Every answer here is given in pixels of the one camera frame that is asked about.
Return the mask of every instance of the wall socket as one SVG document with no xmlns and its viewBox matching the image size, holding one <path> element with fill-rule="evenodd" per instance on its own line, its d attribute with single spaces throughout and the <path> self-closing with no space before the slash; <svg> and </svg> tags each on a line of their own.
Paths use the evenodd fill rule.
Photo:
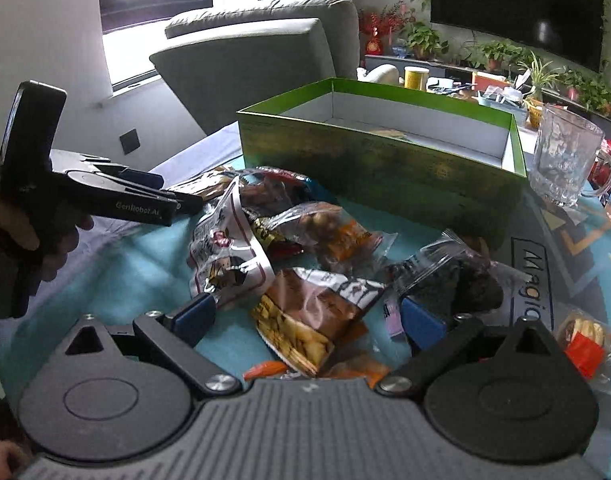
<svg viewBox="0 0 611 480">
<path fill-rule="evenodd" d="M 135 149 L 141 147 L 141 141 L 139 140 L 136 129 L 130 130 L 127 134 L 123 134 L 118 139 L 121 141 L 121 146 L 123 146 L 124 155 L 132 153 Z"/>
</svg>

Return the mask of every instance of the colorful box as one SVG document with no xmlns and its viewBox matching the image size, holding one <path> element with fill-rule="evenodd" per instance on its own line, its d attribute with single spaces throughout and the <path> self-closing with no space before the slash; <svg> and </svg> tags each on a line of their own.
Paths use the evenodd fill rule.
<svg viewBox="0 0 611 480">
<path fill-rule="evenodd" d="M 447 96 L 332 78 L 238 112 L 247 166 L 494 248 L 526 182 L 511 114 Z"/>
</svg>

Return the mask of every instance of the human hand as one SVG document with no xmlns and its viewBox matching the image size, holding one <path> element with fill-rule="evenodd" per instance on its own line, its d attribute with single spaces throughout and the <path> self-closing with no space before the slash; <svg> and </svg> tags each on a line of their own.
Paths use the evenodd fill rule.
<svg viewBox="0 0 611 480">
<path fill-rule="evenodd" d="M 29 456 L 9 440 L 0 440 L 0 480 L 8 480 L 19 468 L 27 465 Z"/>
<path fill-rule="evenodd" d="M 53 254 L 46 254 L 43 258 L 40 275 L 37 277 L 36 287 L 32 291 L 36 293 L 39 282 L 51 282 L 61 267 L 65 265 L 67 254 L 75 250 L 79 244 L 79 232 L 77 227 L 89 231 L 94 227 L 92 217 L 87 214 L 66 208 L 63 213 L 66 229 L 61 239 L 58 241 L 56 251 Z M 10 237 L 22 248 L 34 251 L 39 247 L 39 240 L 36 232 L 29 222 L 28 216 L 16 206 L 3 202 L 0 199 L 0 229 L 8 232 Z"/>
</svg>

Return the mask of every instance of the spider plant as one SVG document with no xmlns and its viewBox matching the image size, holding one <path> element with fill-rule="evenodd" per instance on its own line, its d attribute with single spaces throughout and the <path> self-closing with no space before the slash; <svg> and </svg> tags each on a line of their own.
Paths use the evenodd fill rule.
<svg viewBox="0 0 611 480">
<path fill-rule="evenodd" d="M 530 54 L 532 58 L 530 64 L 521 61 L 519 66 L 530 71 L 530 77 L 532 78 L 532 90 L 530 94 L 532 95 L 532 99 L 543 102 L 543 88 L 552 88 L 554 83 L 559 79 L 559 73 L 548 69 L 553 63 L 552 61 L 543 63 L 543 60 L 541 60 L 534 51 L 531 51 Z"/>
</svg>

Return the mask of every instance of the yellow can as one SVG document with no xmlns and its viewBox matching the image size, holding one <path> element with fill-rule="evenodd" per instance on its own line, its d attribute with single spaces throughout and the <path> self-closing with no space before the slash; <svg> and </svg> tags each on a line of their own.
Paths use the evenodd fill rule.
<svg viewBox="0 0 611 480">
<path fill-rule="evenodd" d="M 405 88 L 426 91 L 429 69 L 418 66 L 405 67 Z"/>
</svg>

